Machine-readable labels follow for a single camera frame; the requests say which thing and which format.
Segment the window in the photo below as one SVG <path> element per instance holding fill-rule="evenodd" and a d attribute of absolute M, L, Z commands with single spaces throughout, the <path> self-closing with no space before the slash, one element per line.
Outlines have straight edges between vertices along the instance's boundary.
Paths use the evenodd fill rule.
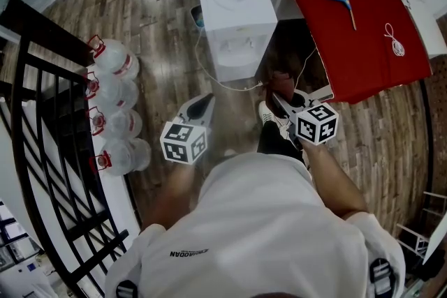
<path fill-rule="evenodd" d="M 0 271 L 27 260 L 40 249 L 0 201 Z"/>

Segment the cable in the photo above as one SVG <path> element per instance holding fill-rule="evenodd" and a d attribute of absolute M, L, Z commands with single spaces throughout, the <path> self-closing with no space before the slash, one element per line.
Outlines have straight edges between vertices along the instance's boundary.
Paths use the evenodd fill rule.
<path fill-rule="evenodd" d="M 210 75 L 210 73 L 209 73 L 209 72 L 205 69 L 205 67 L 202 65 L 202 63 L 201 63 L 200 60 L 198 59 L 198 55 L 197 55 L 197 47 L 198 47 L 198 44 L 199 44 L 199 42 L 200 42 L 200 38 L 201 38 L 201 36 L 202 36 L 202 31 L 203 31 L 203 28 L 200 29 L 200 33 L 198 34 L 197 43 L 196 43 L 196 46 L 194 47 L 194 54 L 195 54 L 195 56 L 196 56 L 196 60 L 197 60 L 198 64 L 199 64 L 200 67 L 202 68 L 202 70 L 204 70 L 205 73 L 206 73 L 206 74 L 207 74 L 213 81 L 215 81 L 217 84 L 219 84 L 220 86 L 222 86 L 224 89 L 230 89 L 231 91 L 237 91 L 237 92 L 251 91 L 252 89 L 255 89 L 256 87 L 260 87 L 260 86 L 263 86 L 263 85 L 264 85 L 261 81 L 259 81 L 258 84 L 257 84 L 256 86 L 250 87 L 249 89 L 233 89 L 233 88 L 231 88 L 231 87 L 227 87 L 227 86 L 225 86 L 224 84 L 222 84 L 222 83 L 220 83 L 218 80 L 216 80 L 214 77 L 212 77 L 212 76 Z"/>
<path fill-rule="evenodd" d="M 387 28 L 388 25 L 390 25 L 391 33 L 389 32 L 389 30 Z M 404 56 L 405 55 L 404 46 L 399 41 L 397 41 L 396 38 L 394 37 L 394 30 L 393 30 L 393 27 L 391 26 L 391 24 L 389 22 L 387 22 L 385 24 L 385 31 L 386 31 L 386 33 L 384 34 L 384 36 L 387 37 L 387 38 L 392 38 L 392 40 L 393 40 L 393 52 L 394 52 L 394 55 L 396 55 L 396 56 Z"/>
<path fill-rule="evenodd" d="M 298 81 L 300 80 L 300 77 L 301 77 L 302 72 L 305 70 L 307 60 L 310 58 L 310 56 L 312 56 L 312 54 L 315 52 L 315 50 L 316 50 L 316 47 L 315 47 L 314 50 L 310 53 L 310 55 L 305 59 L 305 64 L 304 64 L 304 66 L 302 67 L 302 70 L 301 70 L 300 74 L 299 74 L 298 77 L 296 78 L 295 88 L 293 89 L 294 91 L 296 90 L 296 87 L 298 86 Z"/>

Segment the white t-shirt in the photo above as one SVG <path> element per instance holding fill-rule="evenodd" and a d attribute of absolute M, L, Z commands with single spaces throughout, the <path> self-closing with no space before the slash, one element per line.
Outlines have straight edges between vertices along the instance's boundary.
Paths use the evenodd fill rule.
<path fill-rule="evenodd" d="M 244 154 L 213 169 L 198 206 L 169 230 L 149 226 L 110 268 L 106 297 L 130 279 L 140 297 L 373 297 L 369 265 L 389 261 L 404 287 L 399 244 L 367 213 L 325 208 L 304 165 Z"/>

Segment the sneaker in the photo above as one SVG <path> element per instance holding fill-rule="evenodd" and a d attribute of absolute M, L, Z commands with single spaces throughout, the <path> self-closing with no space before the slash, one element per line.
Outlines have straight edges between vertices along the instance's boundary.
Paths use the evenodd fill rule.
<path fill-rule="evenodd" d="M 276 123 L 276 125 L 279 128 L 279 133 L 284 139 L 289 139 L 288 137 L 288 127 L 290 127 L 291 123 L 288 120 L 288 118 L 282 119 L 276 117 L 271 110 L 267 107 L 267 104 L 263 100 L 261 103 L 259 103 L 259 117 L 261 118 L 263 125 L 266 121 L 273 121 Z"/>
<path fill-rule="evenodd" d="M 259 103 L 258 113 L 259 117 L 261 118 L 261 121 L 263 122 L 263 125 L 265 124 L 266 121 L 274 121 L 274 114 L 271 110 L 268 109 L 267 103 L 265 103 L 264 100 L 261 103 Z"/>

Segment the plastic water bottle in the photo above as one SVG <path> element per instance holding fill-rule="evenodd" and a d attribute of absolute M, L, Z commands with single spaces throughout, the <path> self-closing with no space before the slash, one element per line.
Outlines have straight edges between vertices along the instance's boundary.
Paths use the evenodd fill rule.
<path fill-rule="evenodd" d="M 95 64 L 119 78 L 134 80 L 140 71 L 137 56 L 118 40 L 93 36 L 88 42 L 93 49 Z"/>
<path fill-rule="evenodd" d="M 100 135 L 105 139 L 131 139 L 140 134 L 142 119 L 134 110 L 111 112 L 98 109 L 97 106 L 89 110 L 94 129 L 92 135 Z"/>
<path fill-rule="evenodd" d="M 87 100 L 94 98 L 94 102 L 103 109 L 108 108 L 108 112 L 130 110 L 137 103 L 138 88 L 133 81 L 107 73 L 91 73 L 94 78 L 87 84 Z"/>
<path fill-rule="evenodd" d="M 98 170 L 105 170 L 114 176 L 144 170 L 150 161 L 151 147 L 140 138 L 108 140 L 97 156 Z"/>

